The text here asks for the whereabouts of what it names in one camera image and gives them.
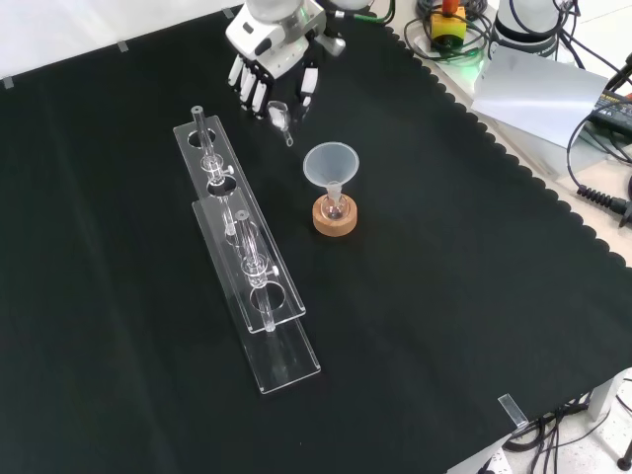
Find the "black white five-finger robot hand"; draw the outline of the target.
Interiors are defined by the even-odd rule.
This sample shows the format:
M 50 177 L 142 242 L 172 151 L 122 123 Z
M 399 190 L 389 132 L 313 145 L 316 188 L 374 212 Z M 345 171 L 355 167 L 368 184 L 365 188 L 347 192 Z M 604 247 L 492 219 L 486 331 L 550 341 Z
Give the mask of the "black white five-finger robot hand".
M 314 46 L 334 57 L 346 47 L 316 1 L 247 1 L 225 35 L 236 51 L 228 85 L 258 119 L 268 114 L 275 84 L 291 72 L 299 73 L 299 105 L 309 107 L 319 79 Z

